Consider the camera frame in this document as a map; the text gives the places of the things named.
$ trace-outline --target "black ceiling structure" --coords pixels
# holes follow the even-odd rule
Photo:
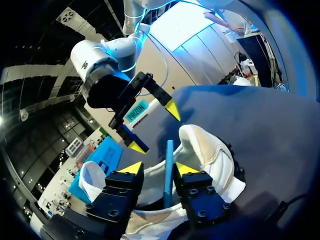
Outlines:
[[[57,20],[67,8],[80,15],[107,41],[124,36],[121,27],[125,21],[123,0],[32,0],[32,2],[34,2],[31,7],[33,14],[25,16],[24,25],[19,26],[21,29],[18,26],[17,29],[9,29],[12,31],[12,38],[6,44],[7,54],[3,58],[5,59],[2,64],[3,69],[25,65],[66,66],[72,48],[86,38]],[[152,24],[174,4],[176,2],[148,12],[143,22]],[[17,9],[17,15],[19,11],[23,11],[21,8],[23,9],[23,6]],[[70,96],[79,95],[82,86],[80,77],[65,76],[62,84],[56,86],[58,75],[57,73],[52,76],[44,72],[32,77],[7,80],[5,71],[2,72],[0,116],[4,124],[0,134],[21,122],[19,112],[22,109],[33,114],[47,106],[70,101]]]

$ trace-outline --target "person's arm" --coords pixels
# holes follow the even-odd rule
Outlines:
[[[243,27],[230,25],[226,21],[224,21],[221,18],[217,17],[214,12],[206,12],[203,15],[204,15],[204,17],[206,19],[209,19],[209,20],[215,22],[216,24],[219,24],[219,25],[221,25],[223,27],[226,27],[226,28],[230,29],[231,31],[235,32],[238,35],[243,35],[244,34],[245,29]]]

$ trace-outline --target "robotic arm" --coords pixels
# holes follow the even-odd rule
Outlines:
[[[172,97],[153,79],[152,74],[136,73],[136,61],[141,53],[150,26],[140,24],[128,37],[108,42],[83,40],[71,51],[71,61],[83,83],[82,94],[91,108],[112,109],[111,129],[124,144],[140,153],[149,148],[123,123],[142,88],[147,89],[178,121],[180,115]]]
[[[175,0],[123,0],[125,35],[135,33],[145,17],[146,11],[159,9]]]

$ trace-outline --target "white robotic arm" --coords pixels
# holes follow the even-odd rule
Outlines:
[[[174,0],[123,0],[124,25],[122,32],[125,35],[135,33],[145,17],[146,11],[159,9]]]
[[[142,23],[139,31],[129,37],[107,42],[80,41],[71,51],[72,64],[83,82],[94,70],[107,65],[119,69],[130,81],[135,76],[136,61],[149,31],[150,26]]]

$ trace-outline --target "blue box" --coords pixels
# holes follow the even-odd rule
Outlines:
[[[110,136],[108,136],[89,156],[86,162],[93,161],[97,163],[100,167],[102,167],[105,175],[108,176],[111,171],[117,170],[122,152],[123,149]],[[79,177],[80,171],[75,176],[68,190],[76,198],[88,204],[90,203],[90,200],[85,192],[79,187]]]

